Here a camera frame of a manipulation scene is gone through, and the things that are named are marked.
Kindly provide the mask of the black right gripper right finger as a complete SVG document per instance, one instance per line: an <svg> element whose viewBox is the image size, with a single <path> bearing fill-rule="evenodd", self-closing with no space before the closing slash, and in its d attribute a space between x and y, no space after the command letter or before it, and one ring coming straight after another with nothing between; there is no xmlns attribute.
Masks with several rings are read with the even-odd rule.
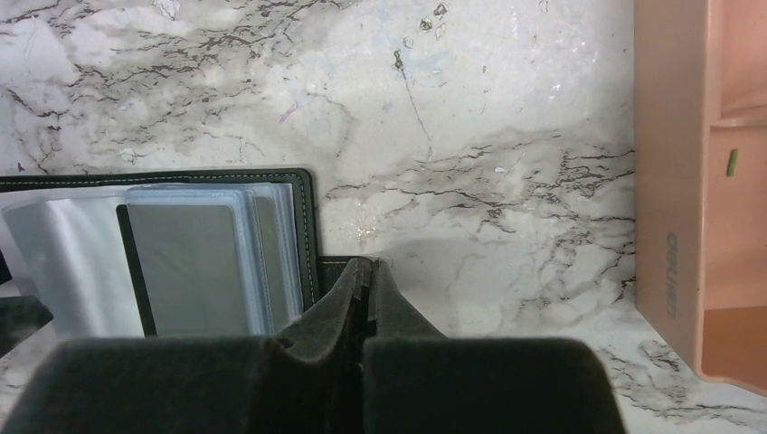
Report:
<svg viewBox="0 0 767 434"><path fill-rule="evenodd" d="M622 433L605 368L570 338L449 338L374 264L362 357L368 433Z"/></svg>

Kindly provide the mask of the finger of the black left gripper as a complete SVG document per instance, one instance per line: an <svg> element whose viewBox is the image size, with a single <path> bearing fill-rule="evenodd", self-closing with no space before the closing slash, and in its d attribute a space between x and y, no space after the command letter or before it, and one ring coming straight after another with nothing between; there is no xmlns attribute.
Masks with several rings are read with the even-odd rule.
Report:
<svg viewBox="0 0 767 434"><path fill-rule="evenodd" d="M1 356L49 324L50 310L34 295L20 289L1 254Z"/></svg>

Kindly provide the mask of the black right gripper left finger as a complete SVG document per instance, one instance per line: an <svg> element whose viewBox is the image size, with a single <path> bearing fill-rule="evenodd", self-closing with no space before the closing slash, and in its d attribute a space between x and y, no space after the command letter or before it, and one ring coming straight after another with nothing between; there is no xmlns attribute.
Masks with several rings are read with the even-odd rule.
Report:
<svg viewBox="0 0 767 434"><path fill-rule="evenodd" d="M359 433L373 263L275 335L91 339L36 370L6 433Z"/></svg>

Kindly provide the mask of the black leather card holder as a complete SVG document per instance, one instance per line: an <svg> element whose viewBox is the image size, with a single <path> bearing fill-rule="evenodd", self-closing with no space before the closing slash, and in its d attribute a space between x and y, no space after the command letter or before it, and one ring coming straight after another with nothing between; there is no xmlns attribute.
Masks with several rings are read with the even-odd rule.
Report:
<svg viewBox="0 0 767 434"><path fill-rule="evenodd" d="M1 180L3 280L62 338L272 335L346 267L299 168Z"/></svg>

